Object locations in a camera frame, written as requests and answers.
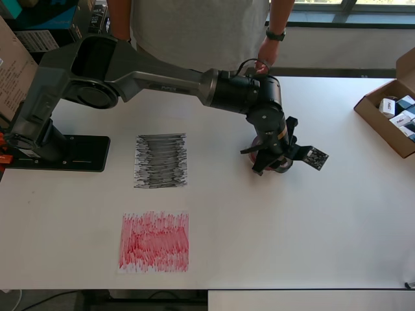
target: cable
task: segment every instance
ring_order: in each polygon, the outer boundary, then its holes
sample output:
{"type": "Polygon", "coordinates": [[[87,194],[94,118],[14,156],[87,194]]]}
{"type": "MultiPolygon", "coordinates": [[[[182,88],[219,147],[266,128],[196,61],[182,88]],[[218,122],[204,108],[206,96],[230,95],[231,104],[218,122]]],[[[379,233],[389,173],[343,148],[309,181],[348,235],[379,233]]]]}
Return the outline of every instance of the cable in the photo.
{"type": "Polygon", "coordinates": [[[23,296],[23,290],[19,290],[19,291],[20,291],[19,299],[16,302],[16,304],[14,305],[14,308],[12,309],[12,311],[14,311],[18,307],[18,305],[20,304],[20,301],[21,301],[21,296],[23,296]]]}
{"type": "Polygon", "coordinates": [[[73,294],[73,293],[76,293],[76,292],[80,292],[80,290],[71,290],[69,292],[64,292],[64,293],[60,293],[60,294],[57,294],[57,295],[50,296],[49,298],[46,298],[42,301],[39,301],[38,303],[34,303],[33,305],[27,306],[26,308],[22,309],[21,311],[26,311],[28,309],[34,308],[35,306],[41,305],[42,303],[45,303],[46,301],[49,301],[49,300],[54,299],[56,297],[67,295],[67,294],[73,294]]]}
{"type": "Polygon", "coordinates": [[[172,295],[174,298],[176,298],[176,299],[180,299],[180,298],[179,298],[179,296],[177,296],[177,295],[176,295],[175,293],[173,293],[173,292],[170,292],[169,290],[159,290],[158,292],[153,293],[153,294],[149,297],[149,299],[152,299],[155,295],[158,295],[158,294],[161,294],[161,293],[170,294],[170,295],[172,295]]]}
{"type": "Polygon", "coordinates": [[[265,65],[265,67],[268,69],[268,72],[270,72],[270,67],[268,66],[268,64],[266,62],[264,62],[263,60],[260,60],[259,58],[249,58],[247,60],[245,60],[244,62],[242,62],[241,65],[239,65],[239,68],[237,70],[237,72],[232,76],[232,78],[236,77],[237,75],[239,75],[239,73],[241,72],[242,68],[244,67],[244,65],[247,62],[250,62],[251,60],[255,60],[257,62],[263,63],[265,65]]]}

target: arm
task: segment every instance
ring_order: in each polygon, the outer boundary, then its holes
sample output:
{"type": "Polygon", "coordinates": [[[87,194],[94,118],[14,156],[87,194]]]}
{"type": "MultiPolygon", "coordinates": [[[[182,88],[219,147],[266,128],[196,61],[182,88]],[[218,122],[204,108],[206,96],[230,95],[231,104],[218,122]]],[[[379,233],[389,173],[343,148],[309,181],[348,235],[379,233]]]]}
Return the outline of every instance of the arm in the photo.
{"type": "Polygon", "coordinates": [[[107,2],[113,36],[120,40],[129,40],[131,0],[107,0],[107,2]]]}
{"type": "MultiPolygon", "coordinates": [[[[274,34],[282,34],[288,22],[294,0],[272,0],[270,7],[270,30],[274,34]]],[[[271,67],[274,65],[279,50],[279,41],[265,38],[258,52],[258,58],[264,60],[271,67]]],[[[255,65],[257,73],[266,73],[267,68],[257,62],[255,65]]]]}

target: open cardboard box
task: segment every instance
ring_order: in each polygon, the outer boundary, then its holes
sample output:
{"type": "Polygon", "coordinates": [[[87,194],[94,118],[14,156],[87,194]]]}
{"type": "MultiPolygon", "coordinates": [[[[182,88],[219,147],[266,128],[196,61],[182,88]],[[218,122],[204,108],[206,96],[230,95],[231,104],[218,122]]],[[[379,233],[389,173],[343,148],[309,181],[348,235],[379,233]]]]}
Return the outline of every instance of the open cardboard box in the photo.
{"type": "Polygon", "coordinates": [[[394,126],[380,111],[387,96],[415,99],[415,48],[396,61],[396,79],[365,95],[355,111],[403,158],[415,152],[415,143],[394,126]]]}

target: small box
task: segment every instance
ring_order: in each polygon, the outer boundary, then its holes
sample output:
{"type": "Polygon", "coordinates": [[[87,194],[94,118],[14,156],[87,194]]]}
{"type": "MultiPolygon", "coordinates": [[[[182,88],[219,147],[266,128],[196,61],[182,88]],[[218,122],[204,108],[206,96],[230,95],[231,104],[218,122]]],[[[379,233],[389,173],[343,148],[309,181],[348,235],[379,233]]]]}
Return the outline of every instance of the small box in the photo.
{"type": "Polygon", "coordinates": [[[409,95],[397,100],[395,104],[395,115],[399,115],[403,110],[410,108],[414,104],[415,100],[409,95]]]}
{"type": "Polygon", "coordinates": [[[21,13],[18,0],[0,0],[0,16],[4,19],[16,19],[21,13]]]}
{"type": "Polygon", "coordinates": [[[390,122],[392,122],[392,124],[398,128],[410,123],[415,118],[415,115],[412,115],[411,113],[405,113],[405,112],[406,111],[403,111],[396,117],[391,118],[390,122]]]}
{"type": "Polygon", "coordinates": [[[395,116],[395,100],[384,98],[379,105],[379,111],[388,119],[395,116]]]}
{"type": "Polygon", "coordinates": [[[415,49],[396,61],[396,79],[365,95],[355,111],[403,158],[415,152],[415,143],[379,112],[383,98],[415,98],[415,49]]]}
{"type": "Polygon", "coordinates": [[[410,122],[405,126],[399,128],[411,141],[415,142],[415,123],[410,122]]]}
{"type": "Polygon", "coordinates": [[[85,36],[94,5],[95,0],[39,0],[6,22],[37,59],[85,36]]]}
{"type": "Polygon", "coordinates": [[[38,66],[0,17],[0,125],[11,121],[26,98],[38,66]]]}
{"type": "Polygon", "coordinates": [[[104,23],[106,20],[106,13],[108,7],[106,3],[102,3],[97,1],[93,8],[91,23],[89,24],[89,33],[92,34],[100,34],[102,33],[102,29],[104,28],[104,23]]]}

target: red drawing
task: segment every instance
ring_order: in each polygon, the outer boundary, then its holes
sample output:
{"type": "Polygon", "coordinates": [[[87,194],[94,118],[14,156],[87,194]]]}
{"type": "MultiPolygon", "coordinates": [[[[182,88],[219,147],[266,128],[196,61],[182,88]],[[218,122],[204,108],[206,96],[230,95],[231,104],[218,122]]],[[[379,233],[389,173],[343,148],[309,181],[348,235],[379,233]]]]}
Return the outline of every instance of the red drawing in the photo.
{"type": "Polygon", "coordinates": [[[189,214],[124,214],[120,272],[182,272],[189,268],[189,214]]]}

